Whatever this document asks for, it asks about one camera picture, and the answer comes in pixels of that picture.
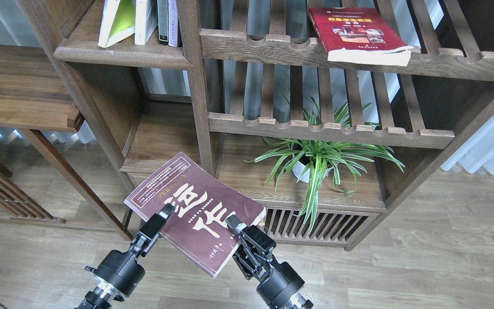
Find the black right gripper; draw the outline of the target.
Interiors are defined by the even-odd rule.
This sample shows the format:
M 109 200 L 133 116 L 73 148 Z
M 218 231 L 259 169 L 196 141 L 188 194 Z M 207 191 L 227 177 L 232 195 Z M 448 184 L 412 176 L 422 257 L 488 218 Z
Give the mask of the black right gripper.
M 247 227 L 236 215 L 225 222 L 240 242 L 232 258 L 247 280 L 259 281 L 256 291 L 266 305 L 271 309 L 304 309 L 305 298 L 300 293 L 304 280 L 290 264 L 277 262 L 275 241 L 258 227 Z

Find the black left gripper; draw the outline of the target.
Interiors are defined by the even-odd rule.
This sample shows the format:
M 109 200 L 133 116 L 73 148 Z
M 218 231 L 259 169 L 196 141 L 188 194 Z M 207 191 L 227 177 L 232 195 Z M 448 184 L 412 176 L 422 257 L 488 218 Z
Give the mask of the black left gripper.
M 159 232 L 167 219 L 175 212 L 175 206 L 166 203 L 160 213 L 154 214 L 137 231 L 126 252 L 112 250 L 98 268 L 86 266 L 93 272 L 98 285 L 89 291 L 86 298 L 124 298 L 129 297 L 145 275 L 145 269 L 138 264 L 138 258 L 144 257 L 157 242 Z

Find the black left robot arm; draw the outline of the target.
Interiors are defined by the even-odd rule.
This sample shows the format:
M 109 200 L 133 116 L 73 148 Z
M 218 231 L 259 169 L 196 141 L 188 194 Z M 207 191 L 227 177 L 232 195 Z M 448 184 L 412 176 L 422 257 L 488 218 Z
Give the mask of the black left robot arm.
M 111 250 L 98 268 L 86 266 L 85 270 L 92 272 L 99 283 L 85 295 L 79 309 L 109 309 L 111 301 L 123 302 L 131 295 L 145 275 L 145 269 L 138 264 L 138 258 L 146 256 L 151 250 L 174 211 L 175 207 L 167 203 L 136 233 L 128 251 Z

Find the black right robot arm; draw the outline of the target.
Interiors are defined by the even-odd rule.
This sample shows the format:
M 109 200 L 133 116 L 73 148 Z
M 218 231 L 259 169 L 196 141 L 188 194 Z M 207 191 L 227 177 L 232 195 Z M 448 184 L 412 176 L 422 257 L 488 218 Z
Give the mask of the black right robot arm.
M 304 280 L 287 262 L 278 263 L 273 255 L 276 242 L 258 227 L 247 226 L 232 215 L 226 223 L 239 238 L 233 254 L 237 266 L 247 280 L 259 281 L 257 293 L 271 309 L 311 309 L 313 303 L 300 290 Z

